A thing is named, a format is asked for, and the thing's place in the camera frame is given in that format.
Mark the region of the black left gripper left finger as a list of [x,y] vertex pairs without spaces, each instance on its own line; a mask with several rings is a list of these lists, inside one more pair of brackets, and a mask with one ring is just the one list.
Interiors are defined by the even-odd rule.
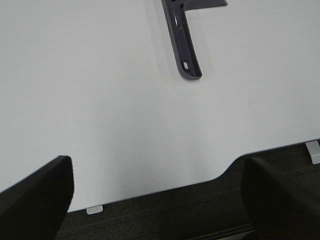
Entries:
[[74,194],[72,159],[58,156],[0,193],[2,240],[53,240]]

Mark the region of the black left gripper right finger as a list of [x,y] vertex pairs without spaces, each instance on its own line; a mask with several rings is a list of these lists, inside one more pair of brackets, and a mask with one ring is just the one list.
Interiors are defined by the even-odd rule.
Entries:
[[247,158],[241,198],[254,232],[249,240],[318,240],[320,197],[261,158]]

